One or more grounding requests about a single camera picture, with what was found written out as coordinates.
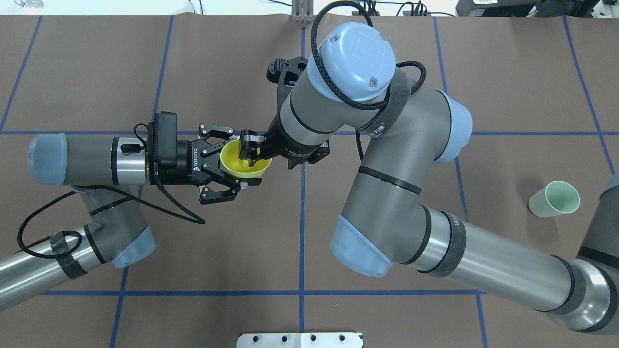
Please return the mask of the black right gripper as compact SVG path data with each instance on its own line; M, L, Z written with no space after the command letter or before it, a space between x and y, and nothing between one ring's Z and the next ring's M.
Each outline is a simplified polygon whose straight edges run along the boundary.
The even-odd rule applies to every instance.
M257 134L256 131L243 129L238 140L239 160L256 163L261 159L267 160L281 156L287 159L288 170L306 162L316 164L331 153L328 140L320 145L303 145L285 132L280 121L272 121L263 136Z

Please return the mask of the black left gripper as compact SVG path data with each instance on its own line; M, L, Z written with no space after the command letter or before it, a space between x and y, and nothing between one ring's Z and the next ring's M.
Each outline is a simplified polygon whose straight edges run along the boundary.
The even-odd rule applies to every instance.
M200 123L199 137L201 140L177 140L175 185L200 186L199 203L203 205L233 201L242 189L261 185L262 179L254 174L230 174L221 169L220 153L228 143L235 140L232 128ZM220 139L221 142L208 143L207 140L211 138ZM208 187L212 182L226 187L226 190L214 191Z

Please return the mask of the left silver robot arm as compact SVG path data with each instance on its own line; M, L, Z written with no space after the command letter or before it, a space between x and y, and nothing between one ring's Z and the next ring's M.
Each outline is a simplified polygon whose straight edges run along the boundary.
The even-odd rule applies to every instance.
M208 204L232 201L243 188L261 184L260 178L224 171L221 152L234 139L232 128L201 123L194 141L177 138L175 121L155 120L146 128L147 139L59 133L31 141L28 163L33 180L69 187L63 198L80 196L91 221L27 245L25 227L44 208L31 213L18 229L18 251L1 261L2 310L107 262L122 268L151 255L156 242L142 206L204 223L185 207L180 215L137 198L132 185L154 185L168 198L165 185L193 185L199 188L200 203Z

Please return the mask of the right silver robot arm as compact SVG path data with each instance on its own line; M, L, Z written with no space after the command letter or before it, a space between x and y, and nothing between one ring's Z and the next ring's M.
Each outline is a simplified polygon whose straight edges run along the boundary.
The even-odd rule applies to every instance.
M618 271L618 189L597 189L618 162L603 126L618 129L609 108L596 113L575 52L580 24L555 18L375 18L398 57L423 61L429 86L442 87L472 113L469 145L435 165L420 202L440 212L430 237L442 235L444 211L501 236L542 249L546 259L577 259Z

